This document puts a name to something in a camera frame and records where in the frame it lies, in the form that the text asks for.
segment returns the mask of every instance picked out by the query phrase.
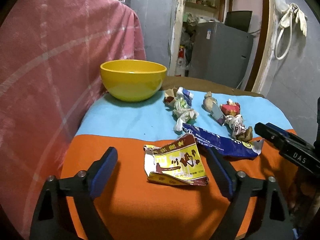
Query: white hose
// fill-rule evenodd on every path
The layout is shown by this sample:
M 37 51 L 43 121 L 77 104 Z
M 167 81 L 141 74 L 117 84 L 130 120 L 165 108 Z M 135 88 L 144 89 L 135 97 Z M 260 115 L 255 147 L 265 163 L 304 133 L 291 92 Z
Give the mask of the white hose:
M 283 54 L 281 57 L 278 57 L 278 56 L 277 56 L 277 52 L 278 52 L 278 45 L 279 45 L 280 39 L 281 39 L 281 37 L 282 37 L 284 28 L 281 28 L 281 31 L 280 31 L 280 33 L 279 33 L 279 36 L 278 36 L 278 39 L 277 39 L 277 42 L 276 42 L 275 57 L 276 57 L 276 59 L 278 59 L 278 60 L 283 59 L 283 58 L 285 57 L 285 55 L 287 55 L 287 53 L 288 53 L 288 51 L 289 51 L 289 48 L 290 48 L 290 45 L 291 45 L 291 39 L 292 39 L 292 14 L 293 14 L 293 12 L 291 11 L 291 12 L 290 12 L 290 38 L 289 38 L 289 43 L 288 43 L 287 49 L 285 50 L 284 54 Z

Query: refrigerator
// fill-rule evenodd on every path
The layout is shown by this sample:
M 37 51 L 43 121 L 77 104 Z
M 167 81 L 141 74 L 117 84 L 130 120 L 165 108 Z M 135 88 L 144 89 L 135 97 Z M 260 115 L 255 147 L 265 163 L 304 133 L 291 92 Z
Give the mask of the refrigerator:
M 253 35 L 223 23 L 196 27 L 189 77 L 236 88 L 247 70 Z

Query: pink tablecloth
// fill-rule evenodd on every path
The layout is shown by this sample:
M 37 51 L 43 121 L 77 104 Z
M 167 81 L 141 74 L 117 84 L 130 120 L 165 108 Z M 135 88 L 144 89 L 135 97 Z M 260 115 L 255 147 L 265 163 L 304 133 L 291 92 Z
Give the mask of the pink tablecloth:
M 0 203 L 28 238 L 44 179 L 103 93 L 100 64 L 146 56 L 135 12 L 115 0 L 18 0 L 0 41 Z

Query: bowl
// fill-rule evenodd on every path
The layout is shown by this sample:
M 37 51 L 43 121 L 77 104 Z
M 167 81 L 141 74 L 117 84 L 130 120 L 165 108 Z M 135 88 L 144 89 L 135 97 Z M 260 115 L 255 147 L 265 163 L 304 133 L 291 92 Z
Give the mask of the bowl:
M 167 68 L 135 59 L 108 61 L 100 66 L 102 83 L 115 98 L 139 102 L 153 96 L 161 87 Z

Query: orange cloth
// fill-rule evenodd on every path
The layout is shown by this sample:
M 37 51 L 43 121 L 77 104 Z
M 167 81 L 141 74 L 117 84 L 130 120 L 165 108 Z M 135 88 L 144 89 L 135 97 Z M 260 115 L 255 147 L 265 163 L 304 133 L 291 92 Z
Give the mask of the orange cloth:
M 209 178 L 207 186 L 171 187 L 147 182 L 143 145 L 161 147 L 172 141 L 146 142 L 79 135 L 73 139 L 66 154 L 61 177 L 72 177 L 79 170 L 87 170 L 109 146 L 113 146 L 118 151 L 118 163 L 94 204 L 115 240 L 209 239 L 229 201 L 220 194 L 203 156 Z M 253 178 L 265 179 L 274 175 L 285 197 L 297 170 L 268 142 L 264 142 L 262 153 L 255 160 L 234 161 L 232 165 Z M 78 236 L 87 239 L 71 197 L 68 197 L 68 205 Z M 251 198 L 238 236 L 247 231 L 254 205 L 255 198 Z

